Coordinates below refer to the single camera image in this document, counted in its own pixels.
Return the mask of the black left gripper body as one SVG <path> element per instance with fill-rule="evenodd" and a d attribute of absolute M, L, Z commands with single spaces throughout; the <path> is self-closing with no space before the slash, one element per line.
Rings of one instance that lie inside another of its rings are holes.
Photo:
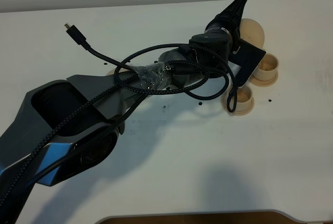
<path fill-rule="evenodd" d="M 196 44 L 210 49 L 218 54 L 226 63 L 233 44 L 232 25 L 226 15 L 217 15 L 202 34 L 191 37 L 189 44 Z"/>

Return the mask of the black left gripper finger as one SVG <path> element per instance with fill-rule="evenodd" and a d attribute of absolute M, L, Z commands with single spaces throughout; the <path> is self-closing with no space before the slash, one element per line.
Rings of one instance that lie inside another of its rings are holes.
<path fill-rule="evenodd" d="M 234 0 L 225 8 L 218 17 L 218 22 L 229 31 L 233 44 L 238 44 L 240 39 L 240 23 L 247 0 Z"/>

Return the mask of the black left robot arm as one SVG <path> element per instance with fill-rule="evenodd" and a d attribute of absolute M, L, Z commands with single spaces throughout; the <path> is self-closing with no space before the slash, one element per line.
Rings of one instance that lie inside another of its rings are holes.
<path fill-rule="evenodd" d="M 203 34 L 187 44 L 163 44 L 149 66 L 130 66 L 95 51 L 76 26 L 67 33 L 92 55 L 116 66 L 114 74 L 74 75 L 28 92 L 1 136 L 1 223 L 15 223 L 35 184 L 55 185 L 102 162 L 114 149 L 125 121 L 149 96 L 185 93 L 210 78 L 231 88 L 227 109 L 236 109 L 238 84 L 228 58 L 240 49 L 247 0 L 234 0 Z"/>

